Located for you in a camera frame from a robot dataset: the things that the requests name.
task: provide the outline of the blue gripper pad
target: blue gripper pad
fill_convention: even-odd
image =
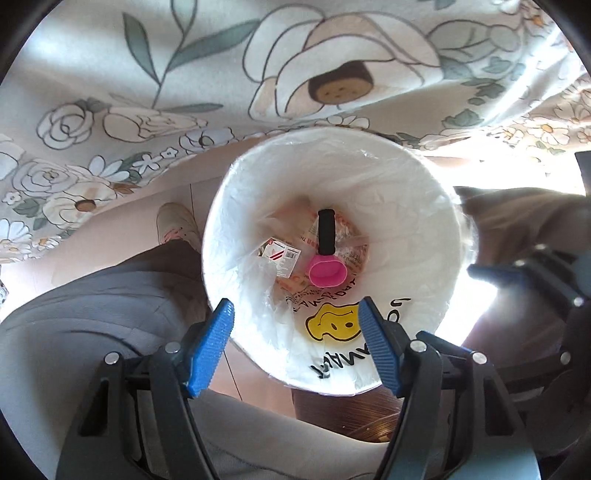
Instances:
[[[394,353],[392,345],[384,335],[384,324],[377,307],[371,300],[363,299],[359,302],[359,326],[365,342],[368,344],[371,356],[374,359],[379,377],[385,387],[394,395],[401,389],[400,362],[398,355]]]
[[[198,397],[212,381],[233,327],[234,304],[228,299],[222,299],[212,318],[204,326],[206,331],[201,335],[190,360],[191,374],[187,390],[192,397]]]

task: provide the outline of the trash can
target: trash can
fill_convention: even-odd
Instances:
[[[232,340],[270,376],[327,395],[379,385],[357,321],[368,295],[411,337],[437,329],[474,239],[453,189],[429,164],[384,138],[338,127],[291,131],[233,163],[207,219],[204,283],[212,305],[234,303]],[[366,239],[356,244],[359,268],[338,287],[294,291],[257,254],[269,238],[285,240],[268,219],[301,198],[333,208]]]

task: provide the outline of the floral curtain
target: floral curtain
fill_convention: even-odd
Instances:
[[[212,147],[314,125],[541,164],[591,141],[591,81],[530,0],[64,0],[0,86],[0,262],[40,256]]]

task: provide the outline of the sneaker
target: sneaker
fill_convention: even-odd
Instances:
[[[163,245],[171,240],[185,240],[193,249],[201,252],[201,236],[193,214],[179,203],[166,203],[160,207],[156,217],[158,243]]]

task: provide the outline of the black handle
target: black handle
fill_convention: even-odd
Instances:
[[[318,212],[318,254],[335,254],[335,211],[332,209]]]

